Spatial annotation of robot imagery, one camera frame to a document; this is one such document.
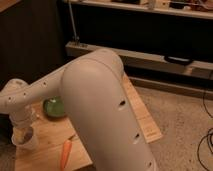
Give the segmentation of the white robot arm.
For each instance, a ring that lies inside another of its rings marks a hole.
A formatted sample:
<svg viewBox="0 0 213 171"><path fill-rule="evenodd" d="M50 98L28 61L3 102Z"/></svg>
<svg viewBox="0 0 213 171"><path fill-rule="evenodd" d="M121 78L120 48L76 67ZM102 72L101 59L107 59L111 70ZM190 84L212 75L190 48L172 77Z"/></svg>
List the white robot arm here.
<svg viewBox="0 0 213 171"><path fill-rule="evenodd" d="M98 49L16 90L0 92L0 113L59 96L97 171L158 171L123 86L121 58Z"/></svg>

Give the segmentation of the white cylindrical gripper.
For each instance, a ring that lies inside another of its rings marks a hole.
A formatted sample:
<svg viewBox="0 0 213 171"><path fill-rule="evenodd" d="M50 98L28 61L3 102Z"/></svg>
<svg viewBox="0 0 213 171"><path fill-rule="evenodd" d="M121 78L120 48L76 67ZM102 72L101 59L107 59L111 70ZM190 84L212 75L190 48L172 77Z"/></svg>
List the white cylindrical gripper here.
<svg viewBox="0 0 213 171"><path fill-rule="evenodd" d="M36 118L36 112L31 106L25 106L24 108L9 114L9 119L12 125L19 129L29 127Z"/></svg>

